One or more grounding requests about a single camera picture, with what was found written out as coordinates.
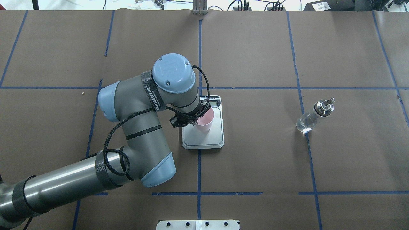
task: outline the light blue end cap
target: light blue end cap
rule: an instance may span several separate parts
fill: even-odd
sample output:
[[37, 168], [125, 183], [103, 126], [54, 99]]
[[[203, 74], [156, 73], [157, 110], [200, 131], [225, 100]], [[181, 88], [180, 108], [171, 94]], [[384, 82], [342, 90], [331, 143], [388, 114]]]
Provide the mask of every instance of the light blue end cap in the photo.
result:
[[180, 54], [165, 54], [155, 62], [153, 80], [170, 93], [183, 93], [195, 85], [195, 73], [189, 61]]
[[173, 161], [172, 152], [170, 152], [159, 164], [141, 178], [141, 182], [145, 187], [153, 187], [168, 181], [175, 173], [175, 162]]
[[115, 91], [117, 90], [118, 83], [113, 83], [99, 91], [98, 103], [103, 115], [110, 122], [119, 122], [117, 115], [115, 114]]

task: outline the digital scale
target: digital scale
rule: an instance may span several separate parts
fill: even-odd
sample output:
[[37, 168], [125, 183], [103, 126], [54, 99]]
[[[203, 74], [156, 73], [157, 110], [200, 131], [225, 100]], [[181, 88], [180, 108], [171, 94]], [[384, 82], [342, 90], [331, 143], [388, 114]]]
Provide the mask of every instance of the digital scale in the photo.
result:
[[[207, 95], [200, 96], [206, 100]], [[197, 125], [189, 124], [182, 127], [182, 146], [185, 149], [217, 149], [225, 144], [223, 132], [222, 99], [210, 95], [209, 103], [214, 111], [213, 123], [208, 131], [201, 131]]]

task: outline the blue tape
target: blue tape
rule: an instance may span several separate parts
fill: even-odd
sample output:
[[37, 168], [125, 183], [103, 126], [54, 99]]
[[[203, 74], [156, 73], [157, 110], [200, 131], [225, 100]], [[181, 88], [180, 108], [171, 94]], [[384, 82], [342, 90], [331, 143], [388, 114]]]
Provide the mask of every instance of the blue tape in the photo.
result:
[[202, 192], [202, 150], [198, 149], [198, 220], [201, 219], [201, 192]]
[[296, 90], [297, 87], [224, 87], [224, 86], [216, 86], [216, 87], [209, 87], [212, 90]]
[[7, 69], [9, 68], [9, 64], [10, 64], [10, 61], [11, 61], [11, 57], [13, 56], [14, 49], [16, 48], [17, 41], [18, 41], [18, 38], [20, 37], [21, 30], [23, 29], [24, 22], [25, 22], [25, 19], [26, 19], [26, 17], [27, 17], [27, 13], [28, 13], [28, 10], [26, 10], [26, 12], [24, 13], [24, 17], [23, 17], [23, 20], [22, 20], [22, 22], [21, 22], [20, 29], [18, 30], [16, 39], [14, 40], [14, 44], [13, 44], [13, 47], [12, 47], [12, 49], [11, 49], [11, 52], [10, 52], [10, 55], [9, 55], [9, 59], [7, 59], [6, 67], [4, 68], [3, 75], [1, 76], [1, 80], [0, 80], [0, 87], [1, 87], [1, 85], [3, 84], [4, 78], [6, 77]]
[[394, 90], [394, 87], [300, 87], [302, 90]]
[[109, 40], [111, 38], [111, 31], [112, 31], [112, 24], [114, 22], [114, 15], [115, 15], [115, 10], [112, 11], [112, 15], [111, 15], [111, 24], [109, 25], [108, 39], [106, 40], [105, 56], [108, 55]]
[[153, 192], [152, 196], [259, 196], [263, 192]]
[[74, 214], [74, 222], [72, 223], [72, 230], [75, 230], [76, 228], [80, 203], [81, 203], [81, 200], [77, 200], [77, 205], [76, 205], [75, 214]]
[[97, 90], [96, 86], [1, 86], [1, 89], [84, 89]]
[[263, 192], [202, 192], [202, 196], [259, 196]]
[[152, 196], [197, 196], [197, 192], [153, 192]]
[[[332, 191], [316, 192], [318, 195], [388, 195], [388, 194], [409, 194], [409, 191]], [[314, 192], [299, 192], [298, 195], [314, 195]]]
[[409, 128], [408, 114], [406, 113], [405, 105], [403, 104], [402, 97], [400, 96], [400, 92], [399, 92], [399, 89], [398, 89], [398, 85], [397, 85], [397, 83], [396, 83], [395, 75], [393, 74], [392, 67], [391, 67], [391, 64], [390, 64], [390, 62], [389, 62], [388, 55], [386, 54], [385, 47], [384, 47], [383, 42], [382, 42], [381, 34], [380, 34], [379, 28], [378, 28], [378, 22], [376, 21], [376, 16], [375, 16], [375, 12], [374, 12], [374, 11], [372, 11], [372, 16], [373, 16], [373, 22], [375, 23], [376, 33], [378, 34], [379, 42], [380, 42], [380, 44], [381, 44], [381, 48], [382, 48], [382, 51], [383, 51], [383, 53], [384, 53], [386, 63], [387, 63], [387, 65], [388, 65], [389, 72], [390, 72], [390, 74], [391, 74], [391, 76], [392, 76], [393, 85], [395, 86], [396, 93], [397, 93], [397, 95], [398, 95], [398, 97], [399, 97], [400, 107], [402, 108], [403, 115], [405, 116], [406, 125], [407, 125], [408, 128]]
[[[299, 76], [298, 76], [298, 70], [297, 70], [297, 66], [295, 65], [295, 50], [294, 50], [294, 43], [293, 43], [293, 39], [292, 39], [290, 15], [289, 15], [288, 11], [286, 13], [287, 13], [288, 32], [290, 34], [292, 59], [293, 59], [293, 62], [294, 62], [294, 71], [295, 71], [295, 75], [297, 76], [298, 97], [299, 97], [299, 100], [300, 100], [301, 113], [303, 114], [304, 113], [304, 105], [303, 105], [303, 99], [302, 99], [302, 95], [301, 95], [301, 86], [300, 86], [300, 80], [299, 80]], [[312, 163], [310, 139], [308, 138], [308, 133], [306, 133], [306, 139], [307, 139], [307, 145], [308, 145], [308, 156], [310, 158], [310, 171], [311, 171], [312, 187], [314, 189], [315, 209], [317, 211], [318, 227], [319, 227], [319, 230], [322, 230], [321, 211], [319, 209], [319, 201], [318, 201], [318, 195], [317, 195], [317, 185], [315, 184], [314, 165]]]
[[[99, 91], [101, 89], [102, 89], [102, 79], [99, 81], [98, 93], [99, 93]], [[98, 108], [98, 94], [97, 94], [97, 99], [95, 99], [94, 113], [92, 115], [91, 129], [90, 129], [90, 135], [89, 135], [89, 138], [88, 138], [87, 152], [85, 154], [85, 157], [88, 157], [89, 154], [90, 154], [90, 145], [91, 145], [92, 135], [93, 135], [93, 132], [94, 132], [95, 115], [97, 113], [97, 108]], [[108, 195], [108, 193], [106, 192], [106, 193], [96, 194], [95, 196], [107, 196], [107, 195]], [[76, 228], [80, 204], [81, 204], [81, 200], [78, 200], [76, 208], [75, 208], [74, 222], [72, 224], [72, 230], [75, 230], [75, 228]]]
[[85, 157], [88, 157], [90, 155], [91, 140], [92, 140], [92, 135], [94, 134], [95, 116], [97, 115], [97, 109], [98, 109], [98, 94], [99, 94], [99, 91], [101, 91], [101, 89], [102, 89], [102, 79], [99, 81], [99, 85], [98, 85], [97, 99], [95, 100], [94, 113], [92, 115], [91, 129], [90, 129], [90, 135], [88, 137], [87, 152], [85, 154]]
[[[199, 20], [199, 68], [202, 68], [202, 21]], [[202, 73], [199, 72], [199, 95], [202, 95]]]
[[95, 194], [94, 196], [107, 196], [107, 195], [108, 195], [107, 192], [100, 192], [100, 193]]

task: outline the label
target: label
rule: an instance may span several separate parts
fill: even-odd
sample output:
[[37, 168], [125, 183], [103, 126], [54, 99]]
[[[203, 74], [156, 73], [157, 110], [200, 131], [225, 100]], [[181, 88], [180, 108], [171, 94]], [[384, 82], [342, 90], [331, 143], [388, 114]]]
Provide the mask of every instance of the label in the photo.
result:
[[312, 4], [312, 7], [314, 8], [315, 11], [323, 11], [323, 10], [331, 9], [331, 7], [328, 5], [327, 2], [314, 3]]
[[157, 90], [156, 84], [153, 81], [152, 74], [150, 71], [143, 72], [141, 74], [142, 84], [145, 86], [145, 92], [151, 101], [152, 106], [157, 111], [162, 111], [166, 109], [165, 103]]

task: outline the black device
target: black device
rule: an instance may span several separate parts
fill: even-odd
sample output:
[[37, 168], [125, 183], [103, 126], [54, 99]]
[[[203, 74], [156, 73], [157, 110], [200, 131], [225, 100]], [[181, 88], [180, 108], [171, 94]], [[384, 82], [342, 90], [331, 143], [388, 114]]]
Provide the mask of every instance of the black device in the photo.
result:
[[[328, 6], [328, 9], [320, 9], [325, 6]], [[354, 8], [355, 4], [352, 0], [321, 0], [307, 3], [303, 11], [354, 11]]]
[[233, 7], [233, 10], [240, 10], [240, 7]]

